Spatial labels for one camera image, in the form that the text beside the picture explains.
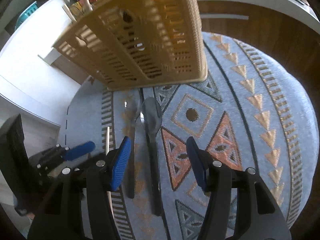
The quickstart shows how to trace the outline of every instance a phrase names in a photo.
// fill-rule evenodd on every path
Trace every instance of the wooden floor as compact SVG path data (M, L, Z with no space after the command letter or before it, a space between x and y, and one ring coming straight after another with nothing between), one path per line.
M202 30L246 42L277 60L305 87L320 118L320 35L285 14L239 2L198 1L200 14L240 19L202 19Z

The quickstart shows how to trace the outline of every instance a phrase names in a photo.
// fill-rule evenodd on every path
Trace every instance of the blue gripper pad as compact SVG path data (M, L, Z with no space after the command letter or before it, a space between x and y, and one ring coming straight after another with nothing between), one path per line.
M131 140L129 137L125 136L118 152L116 153L116 160L115 164L112 168L112 179L110 183L111 190L117 190L117 188L120 186L125 168L127 167L129 156L131 152Z
M95 147L96 145L92 141L73 147L72 149L66 151L66 155L64 155L63 160L73 161L82 155L92 152Z
M207 185L205 169L203 163L199 158L199 147L192 136L187 139L186 146L187 154L191 163L193 173L196 177L196 181L199 187L201 187L202 190L205 190Z

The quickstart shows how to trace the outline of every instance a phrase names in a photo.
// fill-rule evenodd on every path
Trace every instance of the striped border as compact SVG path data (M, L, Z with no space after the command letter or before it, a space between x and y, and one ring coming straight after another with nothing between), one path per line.
M281 88L276 82L276 79L272 76L267 64L263 61L262 57L260 57L259 51L246 43L235 39L234 41L247 55L262 78L277 109L284 131L291 173L290 203L287 215L287 223L288 226L291 227L298 217L302 197L302 159L300 155L298 132L292 119L290 108L287 105L288 103L285 100L285 96L281 93Z
M101 136L102 148L106 149L106 131L110 127L109 148L116 148L114 118L113 118L113 92L105 87L102 92L101 103ZM129 216L125 207L121 186L116 192L111 192L111 202L116 226L122 240L135 240L133 230L129 221Z

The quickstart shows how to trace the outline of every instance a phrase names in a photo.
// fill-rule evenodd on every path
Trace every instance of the brown dot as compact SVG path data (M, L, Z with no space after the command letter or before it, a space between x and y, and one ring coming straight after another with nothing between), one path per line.
M189 108L187 111L186 111L186 117L187 119L190 121L190 122L195 122L198 120L199 118L199 114L197 112L196 109L194 108Z

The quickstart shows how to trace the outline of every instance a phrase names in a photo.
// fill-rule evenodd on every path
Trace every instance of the turquoise plastic basket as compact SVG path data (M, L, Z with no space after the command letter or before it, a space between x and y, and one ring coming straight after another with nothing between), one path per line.
M18 29L19 26L36 10L38 9L37 2L33 2L27 9L25 9L19 16L14 30Z

